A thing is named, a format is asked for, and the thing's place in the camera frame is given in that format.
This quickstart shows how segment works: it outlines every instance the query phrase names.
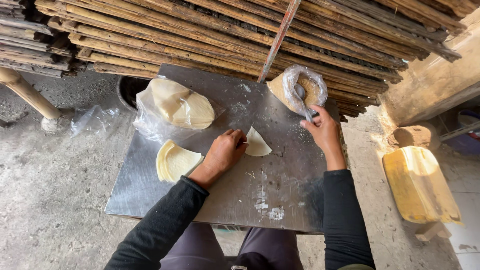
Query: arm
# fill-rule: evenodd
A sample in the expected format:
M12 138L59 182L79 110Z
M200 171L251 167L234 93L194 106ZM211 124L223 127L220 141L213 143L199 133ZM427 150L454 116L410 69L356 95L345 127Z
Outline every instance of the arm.
M325 268L362 264L375 268L368 242L367 230L355 193L352 174L347 170L339 138L339 124L319 106L314 123L303 120L300 124L313 135L324 151L327 171L324 173L324 234Z
M209 195L206 190L245 152L247 137L228 130L214 140L205 160L191 174L182 176L118 245L105 270L158 270Z

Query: dark pants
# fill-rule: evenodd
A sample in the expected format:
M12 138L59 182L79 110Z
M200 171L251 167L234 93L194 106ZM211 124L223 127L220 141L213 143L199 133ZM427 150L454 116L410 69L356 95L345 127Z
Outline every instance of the dark pants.
M256 252L275 270L302 270L294 231L250 228L243 239L239 255ZM212 227L192 222L165 258L162 270L228 269L222 248Z

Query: person's left hand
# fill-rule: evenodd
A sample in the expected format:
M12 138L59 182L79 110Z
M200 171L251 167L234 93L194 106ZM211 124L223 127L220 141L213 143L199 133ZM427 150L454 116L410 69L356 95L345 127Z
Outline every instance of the person's left hand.
M189 178L207 189L239 161L248 147L246 142L247 136L242 130L227 130L213 141L205 160L189 175Z

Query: hand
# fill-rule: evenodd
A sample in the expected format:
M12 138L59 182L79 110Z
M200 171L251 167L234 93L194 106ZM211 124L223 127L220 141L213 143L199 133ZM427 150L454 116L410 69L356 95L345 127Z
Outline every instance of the hand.
M248 147L246 142L247 136L242 130L227 130L213 141L205 160L190 174L189 178L207 189L239 161Z
M302 120L300 125L312 134L315 143L325 153L328 171L346 169L347 163L340 143L340 124L328 114L325 108L318 105L311 105L310 108L320 115L313 118L313 123Z

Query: clear plastic bag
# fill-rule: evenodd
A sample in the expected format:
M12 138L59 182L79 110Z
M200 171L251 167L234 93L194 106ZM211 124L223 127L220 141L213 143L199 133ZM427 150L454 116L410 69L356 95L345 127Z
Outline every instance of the clear plastic bag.
M267 82L270 91L291 111L311 118L315 111L310 105L323 106L327 100L327 86L322 76L305 66L293 65Z
M75 116L70 124L72 135L77 136L81 131L87 130L95 134L106 132L112 126L112 119L117 118L119 109L102 110L99 105L91 109L75 108Z
M182 141L211 125L225 109L185 86L157 75L137 94L135 128L147 139Z

